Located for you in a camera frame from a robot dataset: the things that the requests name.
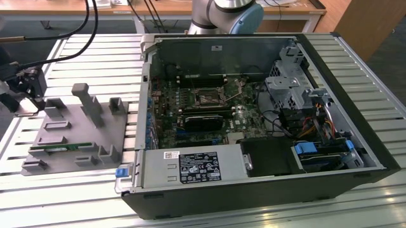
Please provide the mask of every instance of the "wooden table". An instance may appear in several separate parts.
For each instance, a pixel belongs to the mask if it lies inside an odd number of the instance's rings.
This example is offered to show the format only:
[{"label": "wooden table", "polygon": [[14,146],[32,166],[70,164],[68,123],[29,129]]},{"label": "wooden table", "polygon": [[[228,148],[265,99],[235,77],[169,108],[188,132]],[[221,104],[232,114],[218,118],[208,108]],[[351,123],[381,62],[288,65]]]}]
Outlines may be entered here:
[{"label": "wooden table", "polygon": [[[308,0],[280,8],[281,20],[305,20],[303,32],[312,32],[324,9],[316,9]],[[141,0],[133,0],[134,10],[141,20],[150,20],[148,8]],[[153,1],[161,19],[190,19],[190,0]],[[264,7],[264,20],[279,20],[279,8]],[[82,20],[84,0],[0,0],[0,14],[6,20]],[[137,20],[129,6],[112,6],[98,10],[101,20],[133,20],[137,33],[144,33],[142,23]]]}]

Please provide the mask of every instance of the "floor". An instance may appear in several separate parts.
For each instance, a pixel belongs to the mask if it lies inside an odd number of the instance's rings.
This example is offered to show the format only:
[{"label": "floor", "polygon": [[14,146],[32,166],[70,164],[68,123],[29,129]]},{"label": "floor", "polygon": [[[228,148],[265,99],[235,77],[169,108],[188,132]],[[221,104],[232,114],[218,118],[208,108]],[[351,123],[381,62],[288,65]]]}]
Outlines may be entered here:
[{"label": "floor", "polygon": [[[44,37],[54,36],[69,32],[78,27],[80,21],[53,21],[50,29],[42,29],[40,22],[34,21],[10,21],[6,23],[0,37]],[[92,32],[93,22],[89,21],[86,26],[80,31],[81,34]],[[145,26],[150,33],[157,33],[157,28],[149,21],[145,21]],[[189,21],[164,21],[164,26],[168,32],[178,33],[188,29]],[[132,21],[100,21],[98,33],[134,33]],[[30,41],[25,43],[14,43],[2,45],[13,60],[18,63],[29,63],[46,58],[54,41]],[[376,50],[367,65],[379,76],[380,80],[388,86],[400,101],[406,104],[406,18],[403,18],[395,32],[387,37],[380,48]],[[0,104],[0,138],[2,137],[13,115],[6,108]]]}]

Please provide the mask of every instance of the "metal workbench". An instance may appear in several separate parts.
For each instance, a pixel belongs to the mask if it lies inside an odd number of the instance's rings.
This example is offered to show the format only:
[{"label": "metal workbench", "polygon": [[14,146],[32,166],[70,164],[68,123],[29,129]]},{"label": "metal workbench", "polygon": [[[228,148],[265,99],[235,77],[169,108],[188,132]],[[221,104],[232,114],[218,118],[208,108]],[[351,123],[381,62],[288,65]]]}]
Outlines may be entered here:
[{"label": "metal workbench", "polygon": [[[88,35],[58,40],[49,58],[78,51]],[[23,177],[21,163],[42,113],[14,118],[0,142],[0,227],[400,227],[406,226],[406,109],[340,38],[307,38],[400,167],[396,174],[356,187],[335,199],[226,211],[164,220],[141,220],[114,193],[114,169]],[[73,83],[88,83],[100,102],[130,102],[122,163],[133,161],[140,83],[140,35],[97,35],[81,56],[44,66],[45,97],[70,96]]]}]

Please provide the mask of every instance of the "green circuit board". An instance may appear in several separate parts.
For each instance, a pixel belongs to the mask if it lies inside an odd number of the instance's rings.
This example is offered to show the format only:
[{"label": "green circuit board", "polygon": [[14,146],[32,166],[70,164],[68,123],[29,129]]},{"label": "green circuit board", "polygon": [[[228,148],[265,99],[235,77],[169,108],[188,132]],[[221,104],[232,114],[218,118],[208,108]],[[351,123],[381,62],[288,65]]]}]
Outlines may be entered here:
[{"label": "green circuit board", "polygon": [[[228,133],[241,133],[244,138],[264,137],[267,129],[253,103],[253,83],[245,83],[239,76],[226,77],[221,87],[180,88],[173,81],[153,86],[154,117],[157,125],[158,148],[176,148],[201,145],[229,144]],[[180,109],[198,106],[232,107],[232,116],[224,118],[217,131],[186,132],[180,121]]]}]

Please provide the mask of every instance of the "power supply label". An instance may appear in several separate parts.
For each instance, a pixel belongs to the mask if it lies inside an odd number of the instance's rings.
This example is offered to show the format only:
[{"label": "power supply label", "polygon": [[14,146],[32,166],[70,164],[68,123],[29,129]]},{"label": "power supply label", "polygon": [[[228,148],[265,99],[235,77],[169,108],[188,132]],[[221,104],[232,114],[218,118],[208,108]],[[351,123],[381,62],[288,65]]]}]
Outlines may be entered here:
[{"label": "power supply label", "polygon": [[220,181],[220,165],[216,152],[178,155],[180,182],[182,184]]}]

